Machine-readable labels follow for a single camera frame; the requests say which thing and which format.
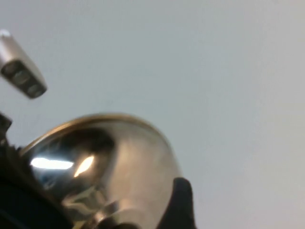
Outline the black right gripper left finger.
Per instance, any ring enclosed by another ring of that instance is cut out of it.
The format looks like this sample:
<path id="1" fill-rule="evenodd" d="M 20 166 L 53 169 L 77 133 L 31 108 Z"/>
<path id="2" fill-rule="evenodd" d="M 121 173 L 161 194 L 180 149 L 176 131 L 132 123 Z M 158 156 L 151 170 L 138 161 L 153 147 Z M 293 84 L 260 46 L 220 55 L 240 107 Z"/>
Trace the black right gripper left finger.
<path id="1" fill-rule="evenodd" d="M 13 147 L 0 147 L 0 227 L 2 229 L 71 229 L 72 223 L 17 170 Z"/>

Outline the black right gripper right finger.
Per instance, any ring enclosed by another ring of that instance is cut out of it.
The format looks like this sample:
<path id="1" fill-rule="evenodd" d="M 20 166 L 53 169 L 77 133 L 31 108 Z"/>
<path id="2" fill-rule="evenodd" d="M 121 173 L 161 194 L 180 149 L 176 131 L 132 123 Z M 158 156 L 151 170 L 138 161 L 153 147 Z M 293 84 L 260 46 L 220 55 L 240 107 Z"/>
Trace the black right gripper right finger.
<path id="1" fill-rule="evenodd" d="M 163 215 L 164 229 L 194 229 L 193 191 L 190 182 L 178 177 L 173 181 L 169 205 Z"/>

